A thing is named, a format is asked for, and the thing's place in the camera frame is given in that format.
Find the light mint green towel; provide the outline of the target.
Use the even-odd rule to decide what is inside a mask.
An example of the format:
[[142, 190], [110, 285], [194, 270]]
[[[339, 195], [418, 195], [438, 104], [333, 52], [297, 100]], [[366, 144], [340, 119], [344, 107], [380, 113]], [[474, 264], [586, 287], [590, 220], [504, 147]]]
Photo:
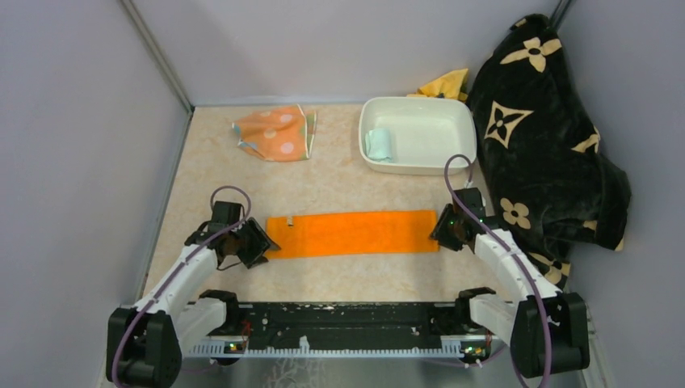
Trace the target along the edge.
[[364, 137], [365, 154], [373, 162], [393, 162], [392, 135], [386, 128], [368, 131]]

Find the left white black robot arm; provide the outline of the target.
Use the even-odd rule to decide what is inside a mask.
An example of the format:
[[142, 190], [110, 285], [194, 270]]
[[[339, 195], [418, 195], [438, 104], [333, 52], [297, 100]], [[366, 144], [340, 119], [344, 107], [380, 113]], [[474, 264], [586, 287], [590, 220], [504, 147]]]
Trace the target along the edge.
[[170, 387], [183, 358], [214, 331], [242, 328], [235, 293], [198, 288], [236, 256], [247, 268], [278, 249], [250, 216], [251, 205], [218, 201], [184, 243], [172, 269], [142, 299], [113, 311], [107, 323], [106, 378], [118, 387]]

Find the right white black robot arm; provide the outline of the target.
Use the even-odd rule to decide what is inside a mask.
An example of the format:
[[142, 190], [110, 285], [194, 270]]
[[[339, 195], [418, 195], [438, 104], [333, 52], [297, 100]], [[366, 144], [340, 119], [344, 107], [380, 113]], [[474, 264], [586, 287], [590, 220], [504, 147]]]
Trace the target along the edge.
[[512, 233], [489, 216], [477, 188], [452, 191], [431, 238], [453, 251], [468, 248], [511, 296], [492, 289], [460, 292], [455, 322], [465, 333], [484, 327], [505, 342], [525, 378], [582, 370], [590, 364], [586, 303], [547, 280], [518, 248]]

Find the plain bright orange towel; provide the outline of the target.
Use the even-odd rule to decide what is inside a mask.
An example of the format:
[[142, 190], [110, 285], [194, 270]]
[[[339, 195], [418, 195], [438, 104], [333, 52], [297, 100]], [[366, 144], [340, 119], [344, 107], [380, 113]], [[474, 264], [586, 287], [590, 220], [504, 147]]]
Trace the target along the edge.
[[434, 210], [270, 217], [267, 234], [280, 249], [267, 258], [433, 253], [439, 250], [430, 238], [436, 223]]

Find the orange polka dot towel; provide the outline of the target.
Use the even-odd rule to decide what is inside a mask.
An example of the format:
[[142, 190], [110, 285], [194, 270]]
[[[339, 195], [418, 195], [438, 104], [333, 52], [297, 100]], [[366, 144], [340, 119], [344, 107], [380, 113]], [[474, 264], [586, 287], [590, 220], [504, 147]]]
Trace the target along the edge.
[[237, 147], [266, 162], [298, 162], [311, 158], [317, 112], [295, 104], [252, 112], [231, 124]]

